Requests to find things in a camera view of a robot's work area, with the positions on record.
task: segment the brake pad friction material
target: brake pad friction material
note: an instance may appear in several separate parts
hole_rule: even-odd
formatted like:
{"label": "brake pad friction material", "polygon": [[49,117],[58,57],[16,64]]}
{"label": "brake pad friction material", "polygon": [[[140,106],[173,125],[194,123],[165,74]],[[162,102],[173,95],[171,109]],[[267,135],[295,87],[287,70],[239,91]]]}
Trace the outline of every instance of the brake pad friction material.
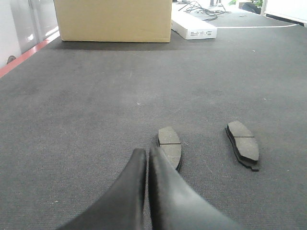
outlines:
{"label": "brake pad friction material", "polygon": [[170,126],[159,129],[157,146],[160,146],[172,166],[179,171],[181,166],[181,143],[177,133]]}
{"label": "brake pad friction material", "polygon": [[226,133],[238,161],[252,171],[259,171],[259,148],[254,135],[239,121],[229,123]]}

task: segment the white wall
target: white wall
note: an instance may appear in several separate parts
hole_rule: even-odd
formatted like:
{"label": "white wall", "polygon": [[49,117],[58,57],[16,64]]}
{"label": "white wall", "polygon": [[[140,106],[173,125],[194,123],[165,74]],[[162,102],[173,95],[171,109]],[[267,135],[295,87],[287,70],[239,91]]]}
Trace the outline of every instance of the white wall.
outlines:
{"label": "white wall", "polygon": [[267,0],[264,12],[307,23],[307,0]]}
{"label": "white wall", "polygon": [[21,55],[15,30],[10,1],[0,1],[0,68],[6,65],[10,55]]}
{"label": "white wall", "polygon": [[57,30],[53,0],[0,0],[0,68]]}

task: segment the cable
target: cable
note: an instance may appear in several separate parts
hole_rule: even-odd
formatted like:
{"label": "cable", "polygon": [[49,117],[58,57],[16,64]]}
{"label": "cable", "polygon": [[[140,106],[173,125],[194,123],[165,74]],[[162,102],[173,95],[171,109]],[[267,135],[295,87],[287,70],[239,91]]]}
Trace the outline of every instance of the cable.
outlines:
{"label": "cable", "polygon": [[223,13],[231,13],[230,11],[226,11],[224,5],[222,3],[220,3],[221,6],[223,7],[224,11],[211,11],[209,9],[203,8],[197,1],[191,1],[187,4],[185,4],[185,6],[183,6],[182,8],[180,8],[178,11],[186,8],[184,10],[184,12],[186,13],[191,13],[192,11],[198,10],[197,13],[205,13],[208,16],[210,16],[211,18],[207,18],[207,19],[203,19],[203,21],[213,21],[215,19],[218,18],[218,15],[221,15]]}

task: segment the gray carpet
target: gray carpet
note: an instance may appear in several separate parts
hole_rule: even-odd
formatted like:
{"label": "gray carpet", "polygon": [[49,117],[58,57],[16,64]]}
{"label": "gray carpet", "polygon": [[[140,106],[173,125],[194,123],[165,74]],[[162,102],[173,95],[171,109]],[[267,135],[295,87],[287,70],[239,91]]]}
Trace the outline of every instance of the gray carpet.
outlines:
{"label": "gray carpet", "polygon": [[[183,143],[180,174],[213,206],[250,230],[306,229],[306,58],[302,26],[172,33],[170,44],[55,40],[0,79],[0,229],[69,221],[165,126]],[[237,162],[224,131],[234,120],[256,136],[260,172]]]}

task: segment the red floor trim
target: red floor trim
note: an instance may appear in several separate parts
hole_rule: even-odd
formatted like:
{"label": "red floor trim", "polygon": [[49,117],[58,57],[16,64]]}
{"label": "red floor trim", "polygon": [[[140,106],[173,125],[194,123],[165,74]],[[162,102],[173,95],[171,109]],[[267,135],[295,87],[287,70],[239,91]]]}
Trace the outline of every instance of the red floor trim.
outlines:
{"label": "red floor trim", "polygon": [[9,64],[7,64],[6,66],[2,67],[0,69],[0,78],[2,78],[5,74],[7,74],[8,72],[10,72],[13,68],[15,68],[16,66],[18,66],[19,64],[23,63],[24,61],[26,61],[30,56],[32,56],[33,54],[35,54],[38,50],[42,49],[43,47],[45,47],[47,44],[49,44],[50,42],[52,42],[54,39],[56,39],[57,37],[59,37],[59,32],[54,33],[53,35],[51,35],[50,37],[46,38],[44,41],[42,41],[41,43],[38,43],[35,47],[33,47],[32,49],[29,49],[28,51],[26,51],[25,53],[21,54],[18,58],[16,58],[14,61],[10,62]]}

